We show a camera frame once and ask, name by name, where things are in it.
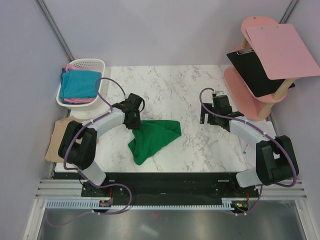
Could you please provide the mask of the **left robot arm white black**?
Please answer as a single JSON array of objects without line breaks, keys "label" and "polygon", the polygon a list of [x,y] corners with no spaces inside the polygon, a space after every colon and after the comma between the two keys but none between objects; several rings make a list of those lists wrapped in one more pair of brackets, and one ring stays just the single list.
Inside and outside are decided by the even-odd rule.
[{"label": "left robot arm white black", "polygon": [[63,159],[66,170],[67,164],[70,164],[85,176],[93,184],[92,191],[99,197],[109,193],[110,185],[105,181],[107,175],[95,160],[97,141],[120,125],[125,125],[129,130],[141,128],[140,107],[144,106],[142,97],[130,93],[124,101],[113,104],[110,111],[97,118],[85,122],[73,120],[66,127],[58,148],[58,156]]}]

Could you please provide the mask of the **green t shirt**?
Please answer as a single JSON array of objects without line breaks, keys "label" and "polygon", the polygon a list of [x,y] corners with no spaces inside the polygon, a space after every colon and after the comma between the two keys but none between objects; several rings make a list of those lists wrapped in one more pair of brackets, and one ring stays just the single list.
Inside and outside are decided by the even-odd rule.
[{"label": "green t shirt", "polygon": [[181,124],[176,120],[143,120],[141,128],[132,133],[134,139],[128,147],[139,166],[182,135]]}]

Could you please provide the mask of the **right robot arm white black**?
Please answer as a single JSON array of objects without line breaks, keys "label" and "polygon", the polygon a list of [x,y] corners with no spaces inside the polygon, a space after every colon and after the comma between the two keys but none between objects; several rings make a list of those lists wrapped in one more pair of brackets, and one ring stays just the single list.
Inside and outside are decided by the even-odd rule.
[{"label": "right robot arm white black", "polygon": [[233,112],[227,95],[217,95],[206,87],[199,94],[201,104],[200,123],[208,115],[210,125],[219,126],[238,136],[255,150],[255,167],[236,174],[229,184],[235,197],[242,196],[247,187],[278,185],[292,188],[297,183],[299,167],[291,139],[286,136],[270,136],[239,112]]}]

